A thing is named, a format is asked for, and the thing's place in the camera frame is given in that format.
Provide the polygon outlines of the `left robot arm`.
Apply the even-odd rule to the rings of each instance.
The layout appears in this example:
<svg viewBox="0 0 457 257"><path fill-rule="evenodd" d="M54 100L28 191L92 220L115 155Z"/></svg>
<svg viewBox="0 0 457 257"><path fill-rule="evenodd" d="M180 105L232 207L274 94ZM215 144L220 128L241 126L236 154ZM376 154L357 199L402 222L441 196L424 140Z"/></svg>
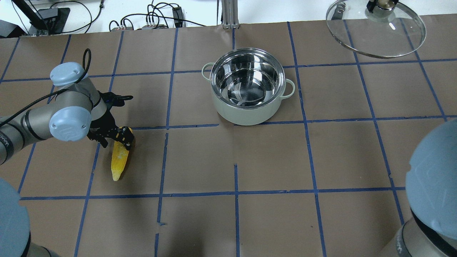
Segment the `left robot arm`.
<svg viewBox="0 0 457 257"><path fill-rule="evenodd" d="M64 142L88 138L104 148L108 146L107 139L112 139L112 178L120 179L135 137L130 127L116 125L110 110L124 106L133 97L98 91L88 75L90 62L91 51L85 49L82 64L56 66L50 73L54 92L13 115L1 117L1 164L26 146L50 138ZM29 213L20 205L18 191L5 179L1 179L0 189L1 256L56 257L55 252L31 241Z"/></svg>

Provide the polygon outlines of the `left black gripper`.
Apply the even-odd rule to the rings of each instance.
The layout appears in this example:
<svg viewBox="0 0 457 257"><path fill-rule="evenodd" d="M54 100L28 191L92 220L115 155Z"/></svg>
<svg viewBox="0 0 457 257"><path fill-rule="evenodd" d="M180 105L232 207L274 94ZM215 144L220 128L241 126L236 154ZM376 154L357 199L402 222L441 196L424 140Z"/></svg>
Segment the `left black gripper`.
<svg viewBox="0 0 457 257"><path fill-rule="evenodd" d="M89 131L87 133L87 138L94 140L100 143L103 148L107 148L108 142L107 139L115 140L115 135L120 131L121 127L116 125L115 119L111 114L112 107L123 107L125 101L131 100L132 95L117 95L113 92L101 93L98 91L101 99L98 104L104 104L106 110L103 111L103 114L100 118L95 119L91 122ZM124 148L126 150L131 150L133 144L133 138L124 138Z"/></svg>

